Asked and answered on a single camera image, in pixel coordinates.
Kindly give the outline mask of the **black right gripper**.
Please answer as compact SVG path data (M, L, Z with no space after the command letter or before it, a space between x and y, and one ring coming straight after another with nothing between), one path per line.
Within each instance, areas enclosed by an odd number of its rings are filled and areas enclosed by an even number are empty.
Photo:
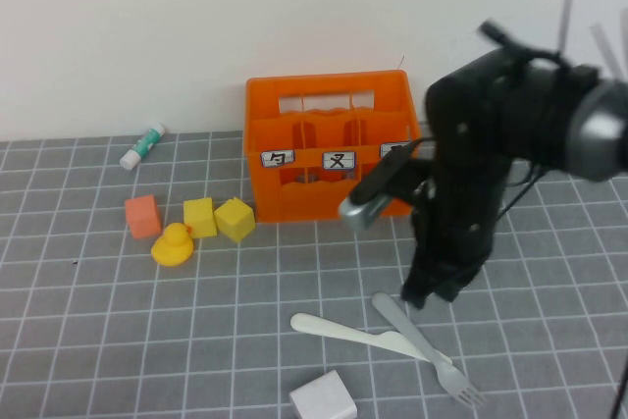
M512 164L499 144L496 82L515 69L509 54L495 50L428 88L425 105L436 148L412 214L417 247L400 293L418 310L433 292L454 302L493 250ZM440 284L439 272L453 273Z

